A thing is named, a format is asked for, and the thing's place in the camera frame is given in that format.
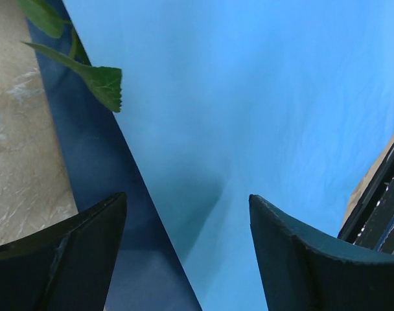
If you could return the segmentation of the pink white flower bouquet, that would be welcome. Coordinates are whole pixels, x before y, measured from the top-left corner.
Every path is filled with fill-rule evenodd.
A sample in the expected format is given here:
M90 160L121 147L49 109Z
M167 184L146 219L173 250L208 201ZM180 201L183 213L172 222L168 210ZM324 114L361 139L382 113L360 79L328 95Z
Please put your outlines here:
M68 54L40 43L26 42L25 45L72 70L103 106L112 112L120 112L122 69L92 66L73 23L60 17L46 1L19 0L17 4L34 26L54 39L61 38L64 28L71 29L71 48Z

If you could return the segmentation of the blue wrapping paper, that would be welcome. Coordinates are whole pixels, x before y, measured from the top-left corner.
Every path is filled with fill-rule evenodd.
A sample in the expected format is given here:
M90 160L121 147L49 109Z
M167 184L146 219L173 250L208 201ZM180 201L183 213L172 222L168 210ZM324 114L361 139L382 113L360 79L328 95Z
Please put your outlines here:
M122 110L38 61L80 210L124 191L109 310L266 310L251 194L337 235L394 133L394 1L52 1Z

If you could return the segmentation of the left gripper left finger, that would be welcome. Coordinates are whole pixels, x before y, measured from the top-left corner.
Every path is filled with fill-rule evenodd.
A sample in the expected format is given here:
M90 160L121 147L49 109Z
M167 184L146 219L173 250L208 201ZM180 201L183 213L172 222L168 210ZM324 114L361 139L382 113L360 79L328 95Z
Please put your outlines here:
M126 214L118 192L0 245L0 310L103 310Z

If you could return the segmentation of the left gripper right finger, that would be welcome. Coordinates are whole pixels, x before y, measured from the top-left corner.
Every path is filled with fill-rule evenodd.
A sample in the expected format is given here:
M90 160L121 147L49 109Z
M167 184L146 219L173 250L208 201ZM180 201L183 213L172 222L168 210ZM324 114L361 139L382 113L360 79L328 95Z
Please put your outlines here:
M394 255L334 238L259 195L249 216L269 310L394 310Z

